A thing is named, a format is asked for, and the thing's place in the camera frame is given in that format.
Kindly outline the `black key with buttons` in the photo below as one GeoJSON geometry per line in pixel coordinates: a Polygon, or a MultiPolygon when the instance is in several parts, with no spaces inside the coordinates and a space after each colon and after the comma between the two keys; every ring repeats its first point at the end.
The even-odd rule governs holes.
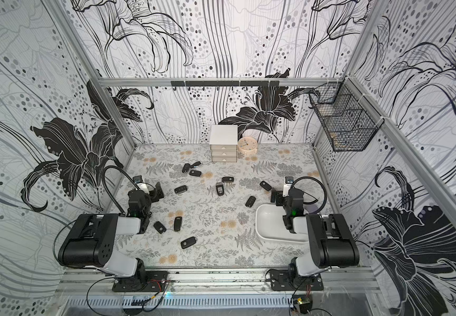
{"type": "Polygon", "coordinates": [[[184,193],[188,190],[188,187],[186,185],[182,185],[182,186],[179,186],[177,188],[174,189],[175,193],[176,194],[181,194],[181,193],[184,193]]]}

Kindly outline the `white storage tray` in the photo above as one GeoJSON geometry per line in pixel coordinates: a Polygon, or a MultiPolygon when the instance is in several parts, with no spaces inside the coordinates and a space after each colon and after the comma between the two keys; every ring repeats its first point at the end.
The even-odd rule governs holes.
{"type": "Polygon", "coordinates": [[[305,244],[309,241],[308,228],[305,217],[293,219],[291,233],[286,229],[283,216],[285,211],[282,207],[272,204],[262,204],[256,210],[256,234],[262,242],[280,244],[305,244]]]}

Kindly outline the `black key front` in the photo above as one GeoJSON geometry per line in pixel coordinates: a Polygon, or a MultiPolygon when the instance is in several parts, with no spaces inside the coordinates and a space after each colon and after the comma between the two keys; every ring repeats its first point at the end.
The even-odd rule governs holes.
{"type": "Polygon", "coordinates": [[[185,240],[183,240],[181,243],[180,243],[180,246],[183,250],[195,245],[197,242],[197,239],[196,237],[192,236],[190,238],[187,238],[185,240]]]}

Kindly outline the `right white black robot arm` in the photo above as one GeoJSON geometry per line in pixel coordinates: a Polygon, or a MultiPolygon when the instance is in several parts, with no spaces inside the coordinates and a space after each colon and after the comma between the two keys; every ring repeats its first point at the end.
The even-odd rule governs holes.
{"type": "Polygon", "coordinates": [[[354,267],[360,254],[345,218],[341,214],[321,215],[327,195],[314,211],[318,198],[306,201],[311,194],[291,186],[283,196],[283,211],[271,220],[267,237],[279,242],[301,242],[307,248],[291,259],[288,278],[315,277],[332,267],[354,267]]]}

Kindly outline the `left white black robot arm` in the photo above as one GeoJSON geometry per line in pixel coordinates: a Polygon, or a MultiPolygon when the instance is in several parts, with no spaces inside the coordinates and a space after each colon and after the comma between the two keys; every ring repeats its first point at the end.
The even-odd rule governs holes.
{"type": "Polygon", "coordinates": [[[117,282],[113,291],[136,292],[149,283],[141,259],[129,257],[115,249],[117,236],[133,236],[147,231],[151,205],[164,198],[159,182],[155,186],[136,181],[138,189],[128,192],[126,215],[80,215],[73,223],[57,254],[63,267],[97,269],[117,282]]]}

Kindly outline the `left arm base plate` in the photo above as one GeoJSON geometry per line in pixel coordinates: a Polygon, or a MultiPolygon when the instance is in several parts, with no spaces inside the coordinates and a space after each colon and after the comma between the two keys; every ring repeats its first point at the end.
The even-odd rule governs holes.
{"type": "Polygon", "coordinates": [[[167,271],[148,271],[144,276],[116,278],[112,291],[116,293],[160,293],[165,289],[165,283],[169,280],[168,275],[167,271]]]}

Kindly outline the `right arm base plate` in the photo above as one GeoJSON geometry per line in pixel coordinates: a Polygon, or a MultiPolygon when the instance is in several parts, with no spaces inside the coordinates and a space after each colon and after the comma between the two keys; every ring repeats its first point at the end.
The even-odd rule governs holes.
{"type": "Polygon", "coordinates": [[[321,275],[316,276],[295,276],[292,278],[289,272],[282,269],[269,269],[265,278],[270,282],[272,291],[286,292],[286,291],[323,291],[324,285],[321,275]]]}

